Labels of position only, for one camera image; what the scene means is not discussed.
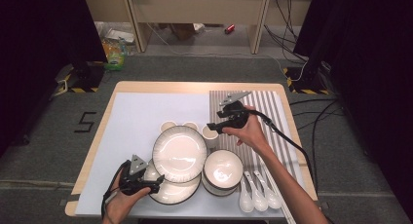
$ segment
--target finger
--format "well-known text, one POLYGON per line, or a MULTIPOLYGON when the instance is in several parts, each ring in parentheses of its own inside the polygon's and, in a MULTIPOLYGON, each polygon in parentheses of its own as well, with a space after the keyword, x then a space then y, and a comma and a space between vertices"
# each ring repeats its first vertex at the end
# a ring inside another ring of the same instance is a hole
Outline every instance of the finger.
POLYGON ((119 180, 121 179, 121 174, 122 174, 123 170, 124 169, 122 168, 119 171, 118 175, 116 176, 115 181, 113 182, 113 185, 112 185, 112 190, 119 187, 119 180))
POLYGON ((251 105, 244 105, 244 107, 245 109, 248 109, 248 110, 255 110, 255 107, 251 105))
POLYGON ((237 129, 233 129, 233 128, 223 128, 222 132, 229 134, 229 135, 235 135, 237 133, 237 129))
POLYGON ((140 189, 137 193, 133 194, 132 197, 134 200, 138 201, 142 197, 148 195, 150 191, 151 191, 150 187, 145 187, 145 188, 140 189))

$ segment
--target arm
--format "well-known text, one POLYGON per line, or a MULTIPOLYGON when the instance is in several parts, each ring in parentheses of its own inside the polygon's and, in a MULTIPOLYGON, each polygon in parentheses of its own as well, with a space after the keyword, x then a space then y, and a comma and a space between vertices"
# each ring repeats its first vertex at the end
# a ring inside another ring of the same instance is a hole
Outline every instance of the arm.
POLYGON ((325 216, 311 197, 274 154, 264 136, 257 116, 249 115, 248 121, 242 129, 224 128, 222 131, 238 137, 237 145, 245 143, 262 158, 297 223, 327 223, 325 216))
POLYGON ((119 191, 119 188, 117 188, 121 173, 121 171, 118 173, 118 176, 113 183, 112 190, 115 189, 114 192, 117 192, 117 194, 109 204, 106 205, 106 213, 103 217, 102 224, 121 223, 128 216, 133 205, 151 191, 149 187, 146 187, 131 196, 123 194, 119 191))

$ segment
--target white bowl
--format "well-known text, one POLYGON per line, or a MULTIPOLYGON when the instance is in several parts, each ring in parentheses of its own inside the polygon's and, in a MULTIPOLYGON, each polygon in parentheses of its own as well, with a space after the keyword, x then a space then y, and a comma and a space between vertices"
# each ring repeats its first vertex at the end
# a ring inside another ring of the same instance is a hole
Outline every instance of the white bowl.
POLYGON ((207 146, 203 137, 185 126, 162 132, 152 153, 158 173, 174 183, 188 182, 201 174, 206 158, 207 146))
POLYGON ((208 183, 208 181, 206 180, 206 178, 204 177, 204 173, 202 175, 202 181, 203 181, 203 185, 206 188, 206 190, 208 192, 210 192, 212 195, 217 196, 217 197, 225 197, 225 196, 229 196, 231 195, 236 189, 237 187, 231 189, 231 190, 221 190, 218 188, 213 187, 212 185, 210 185, 208 183))
POLYGON ((218 150, 211 153, 204 165, 206 181, 220 190, 232 190, 243 177, 243 163, 233 152, 218 150))

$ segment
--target stacked plates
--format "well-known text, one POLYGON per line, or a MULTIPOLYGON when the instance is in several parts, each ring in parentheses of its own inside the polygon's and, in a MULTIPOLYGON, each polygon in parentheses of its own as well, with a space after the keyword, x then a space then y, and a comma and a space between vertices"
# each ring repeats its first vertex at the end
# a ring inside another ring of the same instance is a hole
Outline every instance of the stacked plates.
POLYGON ((163 131, 155 142, 152 161, 144 174, 145 180, 165 176, 155 201, 173 205, 190 198, 201 182, 207 158, 203 137, 194 129, 176 126, 163 131))

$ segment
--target black curtain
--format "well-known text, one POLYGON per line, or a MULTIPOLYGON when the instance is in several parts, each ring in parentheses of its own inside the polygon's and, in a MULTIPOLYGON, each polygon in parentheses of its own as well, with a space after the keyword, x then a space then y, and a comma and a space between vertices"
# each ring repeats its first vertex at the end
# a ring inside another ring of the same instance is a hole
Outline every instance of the black curtain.
POLYGON ((306 69, 322 60, 331 65, 363 146, 413 221, 412 3, 313 0, 294 51, 310 57, 306 69))
POLYGON ((106 61, 85 0, 0 0, 0 156, 29 131, 69 63, 106 61))

